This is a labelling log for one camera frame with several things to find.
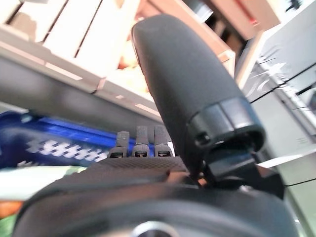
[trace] wooden crate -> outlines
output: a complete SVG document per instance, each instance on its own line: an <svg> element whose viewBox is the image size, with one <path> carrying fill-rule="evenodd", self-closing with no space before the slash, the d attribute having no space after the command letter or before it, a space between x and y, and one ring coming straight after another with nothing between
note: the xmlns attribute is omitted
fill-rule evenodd
<svg viewBox="0 0 316 237"><path fill-rule="evenodd" d="M115 78L135 18L168 13L189 25L233 75L235 54L181 0L0 0L0 56L161 121L149 93Z"/></svg>

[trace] blue plastic basket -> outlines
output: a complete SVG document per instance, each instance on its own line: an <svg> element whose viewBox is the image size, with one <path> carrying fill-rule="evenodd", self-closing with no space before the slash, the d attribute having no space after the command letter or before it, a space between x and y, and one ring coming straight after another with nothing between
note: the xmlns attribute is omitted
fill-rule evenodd
<svg viewBox="0 0 316 237"><path fill-rule="evenodd" d="M81 125L36 117L0 114L0 168L27 165L89 166L107 158L116 135ZM135 144L130 139L129 150Z"/></svg>

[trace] wooden slat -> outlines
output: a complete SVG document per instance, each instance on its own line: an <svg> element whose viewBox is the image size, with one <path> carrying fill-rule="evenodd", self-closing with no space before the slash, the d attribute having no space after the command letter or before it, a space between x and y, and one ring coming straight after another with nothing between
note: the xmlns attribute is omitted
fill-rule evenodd
<svg viewBox="0 0 316 237"><path fill-rule="evenodd" d="M259 54L262 50L262 47L265 43L265 37L263 35L263 31L260 31L256 37L252 40L249 51L247 52L246 58L236 75L236 83L238 84L240 89L246 84L246 81L251 73L251 70L259 57Z"/></svg>
<svg viewBox="0 0 316 237"><path fill-rule="evenodd" d="M51 54L28 36L8 25L0 25L0 55L64 83L93 92L100 78L77 65Z"/></svg>
<svg viewBox="0 0 316 237"><path fill-rule="evenodd" d="M101 3L76 58L82 67L100 77L118 67L138 4L125 0L119 9L114 0Z"/></svg>
<svg viewBox="0 0 316 237"><path fill-rule="evenodd" d="M181 0L148 0L164 13L181 19L191 27L215 52L216 55L228 50L227 45L205 23L201 23L194 12Z"/></svg>
<svg viewBox="0 0 316 237"><path fill-rule="evenodd" d="M69 0L43 46L63 57L74 57L100 0Z"/></svg>
<svg viewBox="0 0 316 237"><path fill-rule="evenodd" d="M44 39L66 0L49 0L47 3L25 2L12 19L10 25L31 40Z"/></svg>
<svg viewBox="0 0 316 237"><path fill-rule="evenodd" d="M5 23L20 4L19 0L0 0L0 24Z"/></svg>
<svg viewBox="0 0 316 237"><path fill-rule="evenodd" d="M221 60L223 66L232 77L235 75L235 58L235 52L230 49L219 55L219 59Z"/></svg>
<svg viewBox="0 0 316 237"><path fill-rule="evenodd" d="M225 24L221 20L216 21L214 32L220 37L225 30Z"/></svg>
<svg viewBox="0 0 316 237"><path fill-rule="evenodd" d="M161 12L155 8L149 1L143 3L139 14L143 17L150 17L161 14Z"/></svg>
<svg viewBox="0 0 316 237"><path fill-rule="evenodd" d="M232 26L245 39L249 40L256 35L256 30L250 23L250 19L245 15L240 6L234 0L210 0L230 21Z"/></svg>
<svg viewBox="0 0 316 237"><path fill-rule="evenodd" d="M268 30L280 23L277 14L267 0L240 0L251 15L259 22L262 30Z"/></svg>

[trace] orange object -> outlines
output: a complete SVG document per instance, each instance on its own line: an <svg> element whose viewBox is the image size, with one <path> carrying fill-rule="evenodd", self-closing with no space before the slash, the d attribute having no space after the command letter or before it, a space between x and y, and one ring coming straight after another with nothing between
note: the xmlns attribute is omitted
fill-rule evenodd
<svg viewBox="0 0 316 237"><path fill-rule="evenodd" d="M0 201L0 219L15 214L21 205L21 201Z"/></svg>

